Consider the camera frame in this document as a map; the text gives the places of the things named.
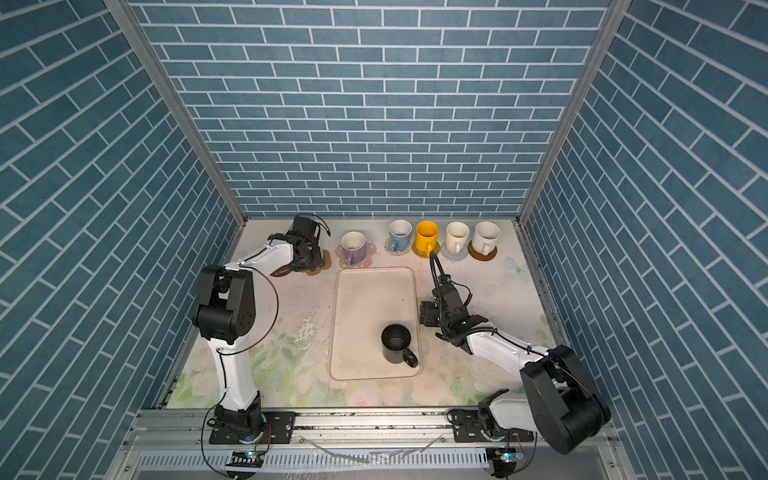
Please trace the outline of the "light blue mug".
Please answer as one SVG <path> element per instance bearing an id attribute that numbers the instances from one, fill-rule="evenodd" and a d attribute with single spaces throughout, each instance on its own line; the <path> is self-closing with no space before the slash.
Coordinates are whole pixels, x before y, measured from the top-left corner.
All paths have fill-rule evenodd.
<path id="1" fill-rule="evenodd" d="M 411 240 L 412 225 L 409 221 L 398 219 L 389 225 L 389 238 L 392 239 L 392 249 L 402 250 L 408 240 Z"/>

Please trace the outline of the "light blue round coaster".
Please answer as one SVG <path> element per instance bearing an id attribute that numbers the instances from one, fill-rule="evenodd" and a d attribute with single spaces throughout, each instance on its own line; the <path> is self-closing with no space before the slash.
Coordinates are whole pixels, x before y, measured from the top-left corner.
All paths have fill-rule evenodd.
<path id="1" fill-rule="evenodd" d="M 468 246 L 464 245 L 458 252 L 453 252 L 443 243 L 439 255 L 450 262 L 459 262 L 468 256 Z"/>

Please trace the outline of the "black mug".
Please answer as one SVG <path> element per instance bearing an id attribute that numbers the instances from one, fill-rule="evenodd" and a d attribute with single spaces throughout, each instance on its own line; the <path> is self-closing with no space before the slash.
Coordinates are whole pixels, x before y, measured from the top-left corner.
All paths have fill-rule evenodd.
<path id="1" fill-rule="evenodd" d="M 410 349 L 412 336 L 409 329 L 401 324 L 390 324 L 381 333 L 384 358 L 392 364 L 405 363 L 410 368 L 417 368 L 419 360 Z"/>

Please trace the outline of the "white speckled mug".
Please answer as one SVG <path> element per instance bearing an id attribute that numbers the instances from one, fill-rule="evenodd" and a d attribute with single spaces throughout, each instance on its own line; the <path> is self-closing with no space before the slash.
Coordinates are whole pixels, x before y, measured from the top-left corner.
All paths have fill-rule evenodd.
<path id="1" fill-rule="evenodd" d="M 500 236 L 501 230 L 496 223 L 481 221 L 475 226 L 471 243 L 478 252 L 488 254 L 494 247 L 497 247 Z"/>

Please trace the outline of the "white mug purple handle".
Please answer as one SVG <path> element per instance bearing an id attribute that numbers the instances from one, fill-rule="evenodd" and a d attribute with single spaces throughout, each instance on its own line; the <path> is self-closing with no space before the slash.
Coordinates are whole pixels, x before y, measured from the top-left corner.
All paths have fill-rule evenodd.
<path id="1" fill-rule="evenodd" d="M 341 238 L 344 259 L 348 265 L 361 263 L 366 257 L 367 241 L 363 233 L 350 231 Z"/>

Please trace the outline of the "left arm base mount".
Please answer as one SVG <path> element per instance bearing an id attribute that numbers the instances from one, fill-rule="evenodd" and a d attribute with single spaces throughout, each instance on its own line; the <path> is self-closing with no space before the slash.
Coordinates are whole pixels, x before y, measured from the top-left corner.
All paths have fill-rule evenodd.
<path id="1" fill-rule="evenodd" d="M 216 414 L 207 420 L 212 428 L 208 442 L 212 445 L 289 444 L 293 435 L 296 413 L 293 411 L 256 412 L 231 415 L 224 419 Z"/>

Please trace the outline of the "cork paw print coaster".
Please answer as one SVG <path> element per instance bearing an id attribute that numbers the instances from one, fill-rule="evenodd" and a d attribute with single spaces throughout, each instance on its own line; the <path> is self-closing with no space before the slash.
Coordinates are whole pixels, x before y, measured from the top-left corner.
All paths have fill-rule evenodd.
<path id="1" fill-rule="evenodd" d="M 309 276 L 319 275 L 322 271 L 328 270 L 331 267 L 330 252 L 328 250 L 322 251 L 322 261 L 323 263 L 319 267 L 313 270 L 307 270 L 306 274 Z"/>

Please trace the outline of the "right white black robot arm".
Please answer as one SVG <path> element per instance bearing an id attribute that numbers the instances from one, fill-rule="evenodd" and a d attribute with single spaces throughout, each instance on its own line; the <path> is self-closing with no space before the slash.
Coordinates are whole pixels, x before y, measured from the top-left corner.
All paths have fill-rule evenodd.
<path id="1" fill-rule="evenodd" d="M 471 315 L 453 283 L 433 289 L 432 298 L 420 305 L 419 322 L 437 328 L 437 338 L 492 362 L 522 382 L 525 400 L 500 389 L 478 403 L 476 421 L 487 438 L 528 431 L 565 455 L 611 420 L 607 402 L 571 348 L 532 345 L 480 315 Z"/>

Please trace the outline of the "pink flower coaster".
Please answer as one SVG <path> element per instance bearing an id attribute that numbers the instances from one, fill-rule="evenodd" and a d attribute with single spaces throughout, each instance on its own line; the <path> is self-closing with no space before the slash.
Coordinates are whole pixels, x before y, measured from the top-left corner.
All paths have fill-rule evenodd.
<path id="1" fill-rule="evenodd" d="M 369 268 L 373 264 L 373 258 L 377 253 L 377 247 L 371 242 L 367 242 L 365 246 L 365 257 L 362 261 L 357 263 L 350 263 L 346 258 L 345 250 L 341 245 L 338 245 L 335 249 L 335 255 L 339 259 L 339 266 L 341 269 L 360 269 Z"/>

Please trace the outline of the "beige plastic tray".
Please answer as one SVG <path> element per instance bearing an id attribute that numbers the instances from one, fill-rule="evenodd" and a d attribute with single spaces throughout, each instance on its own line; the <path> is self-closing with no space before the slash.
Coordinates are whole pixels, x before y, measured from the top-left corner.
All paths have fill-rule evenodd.
<path id="1" fill-rule="evenodd" d="M 388 350 L 382 334 L 400 325 L 421 358 L 415 276 L 407 267 L 348 269 L 338 274 L 329 374 L 337 381 L 408 378 L 422 369 Z"/>

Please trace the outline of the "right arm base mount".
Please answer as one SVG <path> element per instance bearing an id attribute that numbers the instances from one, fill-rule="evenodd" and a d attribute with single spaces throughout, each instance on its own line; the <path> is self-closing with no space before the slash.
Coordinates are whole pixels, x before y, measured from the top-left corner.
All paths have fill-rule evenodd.
<path id="1" fill-rule="evenodd" d="M 534 433 L 521 429 L 503 429 L 490 416 L 487 409 L 452 408 L 446 411 L 446 420 L 452 427 L 457 443 L 476 442 L 531 442 Z"/>

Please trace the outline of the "aluminium front rail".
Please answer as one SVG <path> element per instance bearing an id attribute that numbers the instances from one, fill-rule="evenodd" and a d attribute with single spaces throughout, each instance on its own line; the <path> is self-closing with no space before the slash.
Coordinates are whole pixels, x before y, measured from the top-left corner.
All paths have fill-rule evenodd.
<path id="1" fill-rule="evenodd" d="M 267 408 L 264 412 L 296 413 L 289 444 L 212 445 L 208 442 L 212 428 L 207 425 L 211 414 L 204 409 L 143 410 L 131 427 L 121 450 L 182 451 L 213 454 L 222 451 L 269 451 L 310 447 L 333 448 L 421 448 L 431 441 L 438 447 L 469 445 L 486 447 L 506 444 L 530 449 L 550 445 L 538 434 L 531 442 L 457 443 L 446 411 L 452 408 L 476 407 L 371 407 L 371 408 Z"/>

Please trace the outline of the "yellow mug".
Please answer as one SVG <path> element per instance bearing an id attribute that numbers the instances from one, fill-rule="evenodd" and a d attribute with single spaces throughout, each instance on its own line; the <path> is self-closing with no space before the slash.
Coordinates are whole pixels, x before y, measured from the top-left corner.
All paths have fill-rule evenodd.
<path id="1" fill-rule="evenodd" d="M 432 221 L 422 221 L 416 227 L 414 243 L 420 250 L 426 250 L 428 243 L 438 243 L 439 227 Z"/>

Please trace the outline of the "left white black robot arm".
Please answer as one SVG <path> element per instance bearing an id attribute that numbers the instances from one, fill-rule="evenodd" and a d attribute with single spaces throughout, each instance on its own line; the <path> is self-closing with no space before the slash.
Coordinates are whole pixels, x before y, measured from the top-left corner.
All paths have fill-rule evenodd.
<path id="1" fill-rule="evenodd" d="M 268 281 L 274 272 L 284 275 L 321 269 L 325 266 L 319 244 L 322 233 L 331 233 L 325 220 L 299 213 L 287 232 L 270 235 L 255 252 L 200 271 L 190 318 L 212 352 L 220 386 L 221 398 L 210 419 L 212 443 L 253 444 L 267 431 L 246 355 L 258 345 L 246 339 L 257 317 L 253 276 Z"/>

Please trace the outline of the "brown round coaster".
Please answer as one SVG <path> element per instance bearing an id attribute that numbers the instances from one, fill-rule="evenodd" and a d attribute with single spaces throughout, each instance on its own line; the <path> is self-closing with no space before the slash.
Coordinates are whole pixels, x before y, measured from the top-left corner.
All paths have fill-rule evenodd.
<path id="1" fill-rule="evenodd" d="M 275 271 L 273 271 L 271 273 L 271 276 L 272 277 L 276 277 L 276 278 L 280 278 L 280 277 L 284 277 L 284 276 L 290 274 L 291 272 L 292 272 L 292 269 L 288 265 L 285 265 L 285 266 L 280 267 L 280 268 L 276 269 Z"/>
<path id="2" fill-rule="evenodd" d="M 469 243 L 468 245 L 468 253 L 469 255 L 474 258 L 475 260 L 481 261 L 481 262 L 488 262 L 493 260 L 498 253 L 498 248 L 494 247 L 488 254 L 482 254 L 474 249 L 473 244 Z"/>

